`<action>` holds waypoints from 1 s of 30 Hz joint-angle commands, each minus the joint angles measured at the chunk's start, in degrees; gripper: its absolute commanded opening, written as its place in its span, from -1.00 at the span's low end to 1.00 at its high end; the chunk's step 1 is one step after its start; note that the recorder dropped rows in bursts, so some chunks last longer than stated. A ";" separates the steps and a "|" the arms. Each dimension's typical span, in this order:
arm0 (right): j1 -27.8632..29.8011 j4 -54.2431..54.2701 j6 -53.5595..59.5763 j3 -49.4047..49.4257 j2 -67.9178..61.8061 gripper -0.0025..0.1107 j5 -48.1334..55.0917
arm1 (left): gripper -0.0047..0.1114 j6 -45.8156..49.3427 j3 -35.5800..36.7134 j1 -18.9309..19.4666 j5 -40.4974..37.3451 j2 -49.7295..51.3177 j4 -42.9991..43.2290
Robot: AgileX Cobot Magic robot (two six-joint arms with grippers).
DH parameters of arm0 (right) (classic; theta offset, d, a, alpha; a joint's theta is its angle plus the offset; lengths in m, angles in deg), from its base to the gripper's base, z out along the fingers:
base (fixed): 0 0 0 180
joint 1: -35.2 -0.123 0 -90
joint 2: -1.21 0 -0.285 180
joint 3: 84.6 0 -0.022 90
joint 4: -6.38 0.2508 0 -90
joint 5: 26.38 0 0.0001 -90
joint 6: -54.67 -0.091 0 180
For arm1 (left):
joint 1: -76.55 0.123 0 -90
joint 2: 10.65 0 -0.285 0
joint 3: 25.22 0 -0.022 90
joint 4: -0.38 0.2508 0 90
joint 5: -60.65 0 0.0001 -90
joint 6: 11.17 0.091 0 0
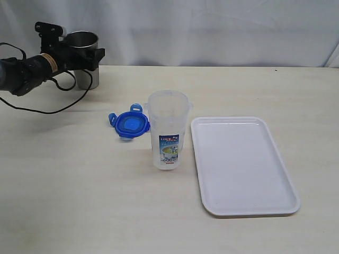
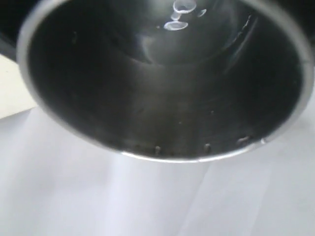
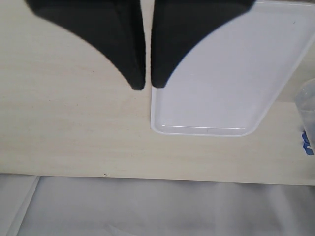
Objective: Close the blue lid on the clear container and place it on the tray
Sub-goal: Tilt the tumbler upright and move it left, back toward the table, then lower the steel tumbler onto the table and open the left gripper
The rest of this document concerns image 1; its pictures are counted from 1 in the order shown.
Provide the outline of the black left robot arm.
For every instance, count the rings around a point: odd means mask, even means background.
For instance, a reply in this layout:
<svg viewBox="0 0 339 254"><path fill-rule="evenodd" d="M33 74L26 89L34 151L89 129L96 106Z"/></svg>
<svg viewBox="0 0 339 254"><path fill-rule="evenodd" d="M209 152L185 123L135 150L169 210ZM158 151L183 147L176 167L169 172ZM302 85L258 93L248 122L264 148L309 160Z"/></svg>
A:
<svg viewBox="0 0 339 254"><path fill-rule="evenodd" d="M30 58L22 51L22 59L1 59L1 90L23 96L64 72L94 71L104 56L104 48L81 52L65 41L59 41Z"/></svg>

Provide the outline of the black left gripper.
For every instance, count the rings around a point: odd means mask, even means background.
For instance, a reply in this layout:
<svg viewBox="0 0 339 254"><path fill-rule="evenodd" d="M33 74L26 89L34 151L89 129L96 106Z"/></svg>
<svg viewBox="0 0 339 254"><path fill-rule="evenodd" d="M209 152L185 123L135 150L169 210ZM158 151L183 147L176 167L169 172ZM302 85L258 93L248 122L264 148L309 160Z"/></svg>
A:
<svg viewBox="0 0 339 254"><path fill-rule="evenodd" d="M87 50L72 46L67 40L57 42L52 48L53 55L61 61L68 70L87 69L94 71L105 57L105 49Z"/></svg>

